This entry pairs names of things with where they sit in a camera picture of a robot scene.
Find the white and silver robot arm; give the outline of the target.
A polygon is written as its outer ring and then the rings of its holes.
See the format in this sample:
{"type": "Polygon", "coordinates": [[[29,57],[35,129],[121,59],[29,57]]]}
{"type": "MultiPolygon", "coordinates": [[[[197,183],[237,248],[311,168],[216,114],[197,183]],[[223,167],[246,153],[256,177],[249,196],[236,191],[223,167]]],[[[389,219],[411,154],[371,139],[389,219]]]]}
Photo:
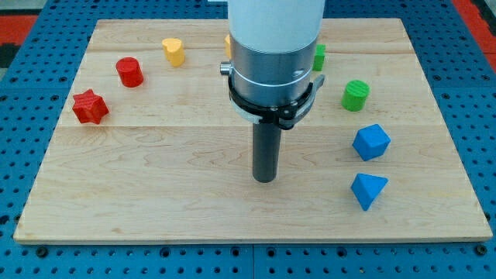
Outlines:
{"type": "Polygon", "coordinates": [[[280,107],[310,84],[324,0],[229,0],[229,89],[239,104],[280,107]]]}

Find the yellow block behind arm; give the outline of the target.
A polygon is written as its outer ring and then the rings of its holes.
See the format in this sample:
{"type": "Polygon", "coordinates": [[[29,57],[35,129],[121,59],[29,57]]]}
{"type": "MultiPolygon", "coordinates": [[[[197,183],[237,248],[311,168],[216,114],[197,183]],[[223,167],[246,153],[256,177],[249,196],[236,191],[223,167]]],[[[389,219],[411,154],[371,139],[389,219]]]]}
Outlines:
{"type": "Polygon", "coordinates": [[[226,35],[224,38],[224,46],[225,46],[225,54],[226,56],[231,59],[232,54],[231,54],[231,42],[230,42],[230,35],[226,35]]]}

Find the green block behind arm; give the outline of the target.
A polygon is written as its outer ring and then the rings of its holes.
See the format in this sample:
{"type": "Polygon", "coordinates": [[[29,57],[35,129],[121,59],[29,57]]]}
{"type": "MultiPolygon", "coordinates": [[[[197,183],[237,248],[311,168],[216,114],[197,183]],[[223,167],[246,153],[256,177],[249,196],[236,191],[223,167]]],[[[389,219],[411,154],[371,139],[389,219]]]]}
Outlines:
{"type": "Polygon", "coordinates": [[[318,44],[315,49],[314,62],[312,66],[313,71],[321,71],[326,59],[326,45],[318,44]]]}

